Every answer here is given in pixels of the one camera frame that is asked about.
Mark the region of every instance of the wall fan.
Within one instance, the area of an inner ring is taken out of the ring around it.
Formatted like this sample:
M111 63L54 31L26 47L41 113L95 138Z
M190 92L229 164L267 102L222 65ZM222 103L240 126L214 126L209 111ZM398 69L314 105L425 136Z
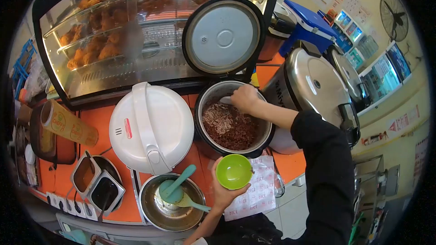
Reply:
M400 42L406 38L409 21L400 0L380 0L380 16L390 41Z

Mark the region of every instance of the hand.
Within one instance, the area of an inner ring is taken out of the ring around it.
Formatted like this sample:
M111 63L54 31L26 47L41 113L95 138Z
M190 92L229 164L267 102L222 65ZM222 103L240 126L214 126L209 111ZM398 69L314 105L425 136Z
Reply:
M239 195L242 195L247 192L247 189L251 186L251 184L247 184L245 187L237 190L229 190L223 187L216 177L216 168L223 157L220 157L215 161L212 166L212 184L214 186L214 194L215 194L215 203L212 209L216 210L220 214L224 213L224 209L226 209L232 201Z
M242 113L255 114L255 109L262 102L257 95L257 89L251 84L239 87L230 97L232 104Z

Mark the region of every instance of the blue cooler box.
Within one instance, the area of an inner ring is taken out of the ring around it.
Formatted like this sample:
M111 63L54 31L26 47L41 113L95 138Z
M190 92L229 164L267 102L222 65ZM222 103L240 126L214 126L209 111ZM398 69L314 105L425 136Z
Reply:
M285 0L283 7L294 14L297 20L294 22L296 22L297 26L279 49L282 57L285 57L290 52L292 45L297 40L311 42L323 53L338 38L337 33L316 12L290 0Z

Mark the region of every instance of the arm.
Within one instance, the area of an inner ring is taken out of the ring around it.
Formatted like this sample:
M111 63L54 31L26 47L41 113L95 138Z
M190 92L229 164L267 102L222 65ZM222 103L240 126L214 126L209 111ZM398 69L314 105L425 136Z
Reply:
M257 96L257 89L247 84L235 90L230 97L232 104L243 113L272 122L284 129L291 129L298 112L267 103Z
M250 85L234 91L232 103L245 113L290 129L303 149L309 216L306 231L297 242L348 244L354 214L354 173L345 134L313 110L296 112L266 104Z
M191 245L199 238L211 236L218 225L221 215L224 213L224 209L226 209L237 196L247 192L247 189L251 185L247 184L245 187L237 190L228 190L222 187L216 178L216 167L221 159L222 157L216 160L211 169L212 185L215 195L214 205L212 206L209 214L207 214L204 218L204 221L201 223L201 225L190 237L183 242L183 245Z
M201 225L195 230L195 232L190 237L188 237L183 242L183 245L191 245L199 238L208 237L212 235L212 233L215 231L216 226L218 225L218 222L223 212L220 212L218 209L212 208L209 214L207 214L206 217L204 218Z

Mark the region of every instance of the white rice cooker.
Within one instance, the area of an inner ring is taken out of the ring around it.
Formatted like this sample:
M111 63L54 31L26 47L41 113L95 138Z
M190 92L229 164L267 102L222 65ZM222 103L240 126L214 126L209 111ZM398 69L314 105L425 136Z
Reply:
M175 91L147 82L132 87L116 105L109 138L118 158L129 168L161 175L191 148L194 126L188 104Z
M292 110L313 109L322 118L341 128L349 146L360 138L360 124L348 90L332 65L313 44L297 41L293 51L262 89L269 103ZM302 150L289 130L275 130L270 147L281 154Z

